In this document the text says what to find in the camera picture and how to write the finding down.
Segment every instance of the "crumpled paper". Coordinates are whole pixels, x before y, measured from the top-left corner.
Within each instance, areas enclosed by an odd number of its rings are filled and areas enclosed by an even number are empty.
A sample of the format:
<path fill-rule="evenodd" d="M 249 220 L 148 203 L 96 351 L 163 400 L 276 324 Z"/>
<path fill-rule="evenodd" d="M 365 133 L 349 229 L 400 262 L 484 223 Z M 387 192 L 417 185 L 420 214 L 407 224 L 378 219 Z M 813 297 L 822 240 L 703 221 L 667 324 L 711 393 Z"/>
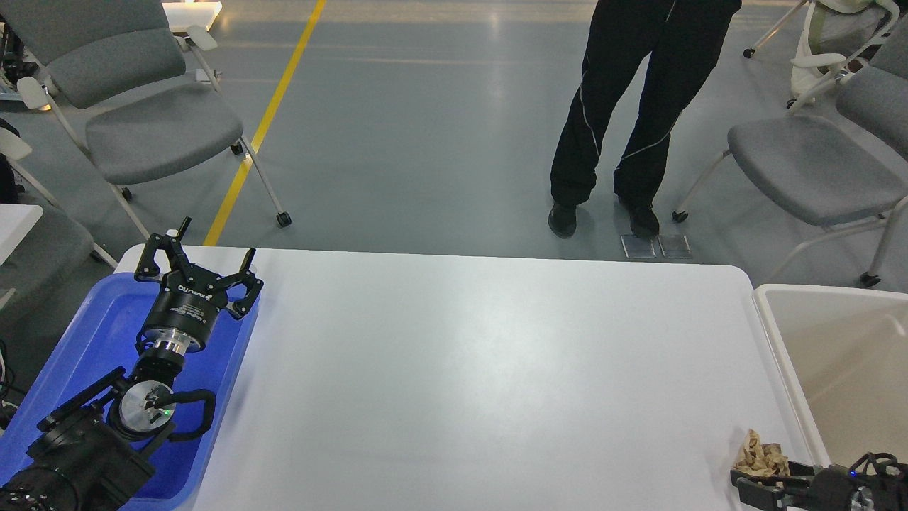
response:
<path fill-rule="evenodd" d="M 760 444 L 760 435 L 753 429 L 747 431 L 747 438 L 738 451 L 732 466 L 750 476 L 790 476 L 788 456 L 782 454 L 779 444 Z"/>

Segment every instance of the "yellow floor line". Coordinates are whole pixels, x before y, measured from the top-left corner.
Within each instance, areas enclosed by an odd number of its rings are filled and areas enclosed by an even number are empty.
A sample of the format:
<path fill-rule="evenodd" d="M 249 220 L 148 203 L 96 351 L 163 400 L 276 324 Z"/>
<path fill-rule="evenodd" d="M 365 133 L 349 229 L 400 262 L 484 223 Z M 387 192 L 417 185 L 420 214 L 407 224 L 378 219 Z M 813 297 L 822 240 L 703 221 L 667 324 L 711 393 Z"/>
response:
<path fill-rule="evenodd" d="M 255 130 L 255 136 L 252 137 L 250 144 L 252 145 L 253 151 L 258 152 L 259 147 L 262 145 L 262 140 L 265 138 L 265 135 L 268 134 L 268 129 L 271 128 L 271 121 L 274 120 L 274 115 L 277 114 L 278 107 L 281 106 L 281 100 L 287 92 L 287 87 L 290 85 L 293 73 L 296 71 L 296 66 L 300 63 L 302 52 L 305 51 L 306 45 L 309 43 L 309 38 L 312 36 L 312 30 L 315 29 L 315 24 L 319 22 L 319 16 L 321 16 L 321 10 L 324 6 L 325 0 L 319 0 L 315 5 L 315 9 L 312 10 L 312 15 L 309 16 L 309 23 L 306 24 L 305 30 L 302 31 L 300 41 L 296 44 L 296 49 L 293 50 L 293 56 L 290 57 L 290 62 L 288 62 L 287 67 L 284 68 L 281 81 L 278 82 L 278 86 L 274 90 L 274 95 L 271 97 L 271 102 L 268 104 L 268 108 L 265 109 L 265 115 L 262 116 L 262 121 L 259 123 L 258 129 Z M 221 202 L 221 208 L 218 209 L 218 214 L 214 217 L 212 227 L 208 230 L 205 241 L 202 242 L 203 245 L 217 245 L 218 239 L 221 237 L 221 232 L 227 224 L 227 218 L 233 210 L 233 205 L 236 204 L 236 198 L 240 195 L 240 190 L 242 190 L 243 183 L 246 182 L 246 176 L 249 175 L 249 169 L 251 167 L 252 160 L 247 156 L 240 165 L 240 168 L 236 171 L 236 175 L 233 177 L 230 189 L 227 190 L 227 195 L 224 197 L 223 202 Z"/>

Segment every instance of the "white table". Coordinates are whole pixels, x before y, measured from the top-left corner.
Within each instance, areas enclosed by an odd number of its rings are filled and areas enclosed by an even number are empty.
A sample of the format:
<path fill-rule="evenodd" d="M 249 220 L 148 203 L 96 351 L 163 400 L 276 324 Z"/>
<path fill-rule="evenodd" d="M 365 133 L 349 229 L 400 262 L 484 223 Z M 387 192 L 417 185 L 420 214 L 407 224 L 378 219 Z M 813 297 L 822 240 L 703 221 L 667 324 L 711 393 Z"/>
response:
<path fill-rule="evenodd" d="M 19 246 L 43 213 L 39 205 L 0 204 L 0 265 Z"/>
<path fill-rule="evenodd" d="M 221 2 L 163 2 L 162 5 L 170 30 L 175 34 L 185 34 L 192 25 L 211 30 L 222 9 Z"/>
<path fill-rule="evenodd" d="M 226 274 L 244 249 L 186 252 Z M 813 462 L 736 268 L 254 265 L 261 312 L 195 510 L 739 509 L 747 428 Z"/>

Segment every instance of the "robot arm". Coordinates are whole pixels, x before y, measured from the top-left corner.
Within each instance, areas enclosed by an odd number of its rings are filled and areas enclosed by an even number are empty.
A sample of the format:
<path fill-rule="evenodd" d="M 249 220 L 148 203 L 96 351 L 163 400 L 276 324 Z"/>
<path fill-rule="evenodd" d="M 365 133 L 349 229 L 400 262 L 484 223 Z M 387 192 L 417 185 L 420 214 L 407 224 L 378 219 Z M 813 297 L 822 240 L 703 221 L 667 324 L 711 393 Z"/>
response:
<path fill-rule="evenodd" d="M 254 249 L 229 276 L 191 263 L 180 245 L 189 223 L 176 236 L 152 235 L 145 244 L 134 277 L 161 289 L 136 336 L 132 373 L 115 368 L 37 425 L 42 434 L 27 451 L 34 462 L 0 487 L 0 511 L 114 511 L 154 475 L 148 458 L 164 442 L 193 440 L 211 428 L 214 393 L 174 392 L 173 382 L 186 354 L 206 347 L 220 311 L 246 316 L 263 282 L 251 270 Z M 154 262 L 158 250 L 170 261 L 163 276 Z M 244 286 L 245 295 L 231 300 L 227 292 L 235 286 Z M 175 408 L 199 401 L 199 427 L 175 432 Z M 146 443 L 134 449 L 131 443 L 140 441 Z"/>
<path fill-rule="evenodd" d="M 742 503 L 764 511 L 785 511 L 788 506 L 808 511 L 908 510 L 908 465 L 893 455 L 867 453 L 847 468 L 795 462 L 788 467 L 790 477 L 732 470 L 732 486 L 738 488 Z"/>

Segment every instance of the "blue tray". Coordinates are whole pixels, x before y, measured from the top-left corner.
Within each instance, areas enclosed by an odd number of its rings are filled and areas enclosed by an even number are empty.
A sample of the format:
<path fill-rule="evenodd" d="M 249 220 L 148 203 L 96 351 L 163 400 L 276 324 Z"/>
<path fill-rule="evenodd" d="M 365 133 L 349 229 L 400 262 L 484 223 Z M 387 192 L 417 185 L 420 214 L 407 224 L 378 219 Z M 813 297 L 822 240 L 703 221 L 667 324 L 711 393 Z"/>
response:
<path fill-rule="evenodd" d="M 0 437 L 0 485 L 32 463 L 25 450 L 40 435 L 35 428 L 39 421 L 117 366 L 127 375 L 132 371 L 138 360 L 135 334 L 159 289 L 155 283 L 136 282 L 132 274 L 107 276 L 92 288 Z M 201 438 L 168 442 L 155 451 L 150 458 L 157 469 L 154 477 L 123 510 L 170 511 L 198 487 L 257 315 L 258 302 L 242 321 L 222 311 L 207 347 L 187 354 L 174 390 L 207 388 L 217 395 L 212 429 Z M 177 432 L 194 430 L 201 419 L 202 405 L 197 403 L 179 405 L 173 416 Z"/>

